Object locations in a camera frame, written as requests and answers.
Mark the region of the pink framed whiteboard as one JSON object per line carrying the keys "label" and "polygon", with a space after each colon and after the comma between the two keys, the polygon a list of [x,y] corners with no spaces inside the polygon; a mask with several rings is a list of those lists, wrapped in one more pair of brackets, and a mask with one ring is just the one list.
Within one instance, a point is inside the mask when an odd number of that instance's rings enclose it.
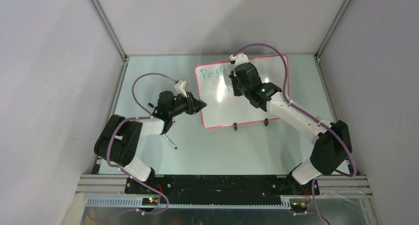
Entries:
{"label": "pink framed whiteboard", "polygon": [[[263,83],[283,87],[285,66],[277,55],[249,58]],[[279,117],[256,109],[244,96],[234,96],[228,74],[234,65],[229,61],[202,64],[195,68],[199,99],[207,104],[201,110],[206,129],[277,120]]]}

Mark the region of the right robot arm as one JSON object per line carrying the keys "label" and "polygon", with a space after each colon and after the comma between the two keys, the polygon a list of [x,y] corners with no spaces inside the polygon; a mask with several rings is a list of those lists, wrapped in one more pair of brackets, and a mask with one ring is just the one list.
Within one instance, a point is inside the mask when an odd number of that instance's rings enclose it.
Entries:
{"label": "right robot arm", "polygon": [[351,154],[350,136],[343,121],[330,122],[314,116],[290,99],[277,85],[263,83],[256,67],[250,62],[231,61],[233,69],[229,74],[235,96],[244,96],[249,103],[267,113],[278,116],[313,144],[308,159],[290,171],[288,190],[301,194],[307,183],[319,176],[334,172],[341,175],[338,166]]}

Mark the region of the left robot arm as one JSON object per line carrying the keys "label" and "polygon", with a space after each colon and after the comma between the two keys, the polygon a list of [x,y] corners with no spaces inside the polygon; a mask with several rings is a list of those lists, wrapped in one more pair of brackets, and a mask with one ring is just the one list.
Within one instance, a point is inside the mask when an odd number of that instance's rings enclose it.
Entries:
{"label": "left robot arm", "polygon": [[136,156],[139,139],[150,135],[164,135],[173,125],[173,118],[186,113],[194,115],[207,104],[191,92],[174,95],[171,91],[159,94],[157,106],[149,117],[126,118],[117,114],[110,117],[94,146],[96,156],[110,161],[129,177],[137,178],[137,187],[143,193],[155,190],[156,180],[150,175],[154,169]]}

